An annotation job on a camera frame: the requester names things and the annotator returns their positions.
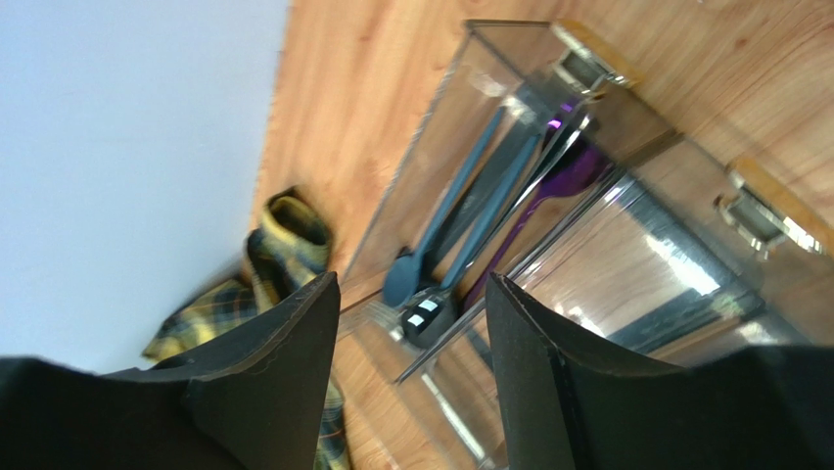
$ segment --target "transparent container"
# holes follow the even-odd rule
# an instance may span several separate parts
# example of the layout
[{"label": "transparent container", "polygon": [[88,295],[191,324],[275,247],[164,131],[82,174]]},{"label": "transparent container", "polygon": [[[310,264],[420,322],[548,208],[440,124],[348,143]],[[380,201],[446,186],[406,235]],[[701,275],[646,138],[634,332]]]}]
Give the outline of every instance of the transparent container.
[{"label": "transparent container", "polygon": [[[827,311],[834,261],[792,241],[765,259],[717,208],[719,198],[739,191],[722,164],[629,90],[610,86],[587,100],[560,81],[550,66],[567,49],[550,24],[472,22],[468,32],[343,282],[343,291],[370,295],[345,313],[347,329],[449,467],[507,465],[483,298],[461,309],[455,325],[422,351],[403,340],[400,311],[376,292],[403,247],[417,244],[497,107],[512,109],[513,100],[522,111],[507,114],[496,141],[524,116],[546,121],[561,109],[562,119],[576,124],[583,115],[572,106],[582,102],[596,128],[579,139],[604,154],[610,169],[581,193],[542,203],[496,271],[556,314],[676,364],[750,344],[834,344]],[[513,206],[472,261],[458,299],[529,199]],[[436,279],[448,258],[438,263]]]},{"label": "transparent container", "polygon": [[[589,97],[583,94],[582,85],[566,82],[552,66],[569,58],[571,50],[550,23],[468,22],[467,32],[343,277],[343,293],[351,292],[352,298],[364,301],[343,313],[342,332],[354,335],[378,373],[395,384],[398,399],[432,436],[433,445],[450,468],[504,468],[506,449],[495,381],[488,366],[483,310],[473,309],[474,314],[459,323],[442,350],[428,356],[403,340],[400,311],[380,302],[378,291],[387,271],[403,248],[413,249],[418,244],[452,177],[498,107],[506,112],[486,155],[519,122],[545,126],[556,116],[565,124],[553,139],[559,141],[565,129],[579,128],[592,113],[596,138],[620,159],[633,157],[675,134],[630,93],[588,83],[594,90]],[[540,155],[533,158],[534,164],[537,158]],[[520,181],[513,189],[505,208],[510,216],[506,223],[494,227],[491,241],[469,265],[457,288],[458,299],[475,284],[529,202],[531,196],[524,197],[523,188]],[[596,184],[592,184],[572,197],[542,203],[497,270],[506,272],[528,258],[554,227],[565,223],[565,217],[596,192]],[[458,250],[456,246],[437,260],[432,272],[435,279],[445,275]],[[416,367],[419,370],[398,380],[420,357],[427,361]],[[396,446],[396,437],[378,437],[384,446]]]}]

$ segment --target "utensil handle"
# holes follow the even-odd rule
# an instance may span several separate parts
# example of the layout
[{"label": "utensil handle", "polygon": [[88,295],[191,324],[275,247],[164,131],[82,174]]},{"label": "utensil handle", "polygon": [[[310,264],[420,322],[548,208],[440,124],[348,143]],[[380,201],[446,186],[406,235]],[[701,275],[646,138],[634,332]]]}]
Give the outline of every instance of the utensil handle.
[{"label": "utensil handle", "polygon": [[507,238],[504,239],[504,242],[501,243],[500,248],[498,251],[495,252],[495,255],[492,256],[492,259],[489,260],[489,264],[484,269],[484,272],[478,277],[478,281],[469,291],[469,294],[466,295],[466,299],[464,300],[463,306],[464,308],[468,308],[472,304],[475,303],[475,300],[478,298],[478,295],[481,293],[481,290],[487,284],[487,279],[489,278],[489,274],[495,270],[498,266],[498,263],[504,258],[506,255],[507,250],[510,249],[510,245],[513,244],[513,241],[518,237],[519,233],[521,233],[524,226],[527,224],[527,221],[530,219],[531,216],[535,213],[535,210],[538,209],[538,206],[541,204],[542,201],[549,197],[548,194],[544,193],[541,189],[541,186],[536,188],[535,196],[530,201],[530,203],[525,208],[524,213],[519,217],[516,221],[516,224],[513,226],[513,229],[510,231]]},{"label": "utensil handle", "polygon": [[492,225],[493,220],[498,215],[498,212],[501,210],[501,207],[503,207],[507,196],[509,196],[510,191],[513,189],[513,186],[515,186],[515,183],[519,176],[521,176],[522,171],[524,171],[524,168],[527,166],[530,157],[533,155],[535,146],[538,143],[539,137],[540,135],[538,134],[531,136],[522,148],[518,157],[516,157],[516,160],[514,160],[507,169],[507,174],[504,176],[504,179],[501,180],[501,184],[495,190],[495,193],[489,198],[489,201],[486,203],[486,207],[484,207],[484,211],[481,213],[481,216],[478,217],[478,220],[475,221],[475,226],[472,227],[472,233],[469,234],[469,237],[463,244],[463,248],[460,249],[460,253],[452,262],[451,268],[448,270],[445,277],[443,277],[443,282],[440,284],[441,289],[448,289],[456,285],[460,281],[460,278],[463,277],[463,274],[466,271],[466,265],[470,261],[470,257],[489,232],[489,227]]},{"label": "utensil handle", "polygon": [[504,107],[500,106],[498,107],[498,111],[495,113],[495,116],[486,126],[484,133],[481,134],[481,137],[478,139],[478,142],[475,143],[475,147],[472,148],[472,152],[469,153],[469,157],[466,158],[466,161],[460,167],[460,170],[458,170],[457,174],[451,182],[451,185],[449,185],[449,189],[448,191],[446,191],[446,195],[443,197],[443,200],[440,203],[438,210],[435,212],[435,215],[429,222],[429,227],[426,229],[426,233],[423,234],[423,238],[420,240],[420,244],[414,251],[414,256],[417,259],[422,258],[423,254],[431,245],[432,241],[435,238],[435,235],[438,233],[440,224],[445,219],[446,213],[449,212],[451,205],[454,203],[455,199],[457,199],[457,195],[463,189],[463,185],[466,184],[466,180],[469,179],[469,174],[472,173],[472,170],[475,169],[475,165],[478,163],[478,160],[481,159],[481,155],[487,148],[487,144],[489,143],[489,140],[492,138],[492,134],[495,133],[495,129],[498,127],[498,124],[501,123],[501,118],[503,116]]},{"label": "utensil handle", "polygon": [[492,154],[486,159],[478,176],[473,179],[468,188],[461,191],[457,201],[445,215],[445,220],[440,224],[434,241],[426,250],[423,263],[426,272],[434,271],[451,252],[457,241],[466,237],[469,233],[468,229],[484,211],[489,197],[501,184],[501,178],[504,177],[507,168],[513,163],[513,159],[524,147],[530,135],[530,127],[516,119],[501,137],[501,142],[495,146]]}]

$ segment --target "plaid fabric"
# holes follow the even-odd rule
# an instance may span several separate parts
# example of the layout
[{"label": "plaid fabric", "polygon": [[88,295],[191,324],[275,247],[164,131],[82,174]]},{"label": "plaid fabric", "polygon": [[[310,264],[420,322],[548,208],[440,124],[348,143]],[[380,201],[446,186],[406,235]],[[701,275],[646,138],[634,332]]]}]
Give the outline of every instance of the plaid fabric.
[{"label": "plaid fabric", "polygon": [[[276,306],[316,275],[330,255],[330,233],[306,204],[284,193],[267,201],[260,227],[246,243],[251,284],[229,279],[170,316],[142,355],[161,361],[183,353]],[[343,401],[328,383],[314,468],[350,468],[345,441]]]}]

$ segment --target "yellow plaid scarf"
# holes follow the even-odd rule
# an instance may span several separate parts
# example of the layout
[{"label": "yellow plaid scarf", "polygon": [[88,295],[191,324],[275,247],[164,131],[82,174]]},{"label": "yellow plaid scarf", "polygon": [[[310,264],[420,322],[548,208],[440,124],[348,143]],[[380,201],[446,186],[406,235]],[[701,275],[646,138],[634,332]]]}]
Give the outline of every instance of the yellow plaid scarf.
[{"label": "yellow plaid scarf", "polygon": [[[266,202],[260,227],[246,243],[249,282],[233,278],[171,315],[142,355],[161,361],[201,345],[276,306],[324,272],[331,236],[324,222],[293,192]],[[315,469],[349,469],[342,396],[327,387]]]}]

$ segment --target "white label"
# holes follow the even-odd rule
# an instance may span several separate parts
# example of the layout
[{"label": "white label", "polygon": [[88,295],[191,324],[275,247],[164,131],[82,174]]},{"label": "white label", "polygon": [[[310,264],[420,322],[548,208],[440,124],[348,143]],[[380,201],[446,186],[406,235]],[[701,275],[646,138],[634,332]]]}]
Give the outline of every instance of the white label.
[{"label": "white label", "polygon": [[411,315],[411,318],[408,318],[408,322],[414,326],[422,325],[426,320],[423,319],[420,315]]},{"label": "white label", "polygon": [[421,303],[420,303],[420,305],[418,305],[418,306],[419,306],[420,308],[424,308],[424,309],[426,309],[426,310],[428,310],[428,311],[435,311],[435,308],[437,308],[437,307],[438,307],[438,305],[437,305],[437,304],[435,304],[434,302],[432,302],[432,301],[430,301],[430,300],[428,300],[428,299],[426,299],[425,301],[421,302]]}]

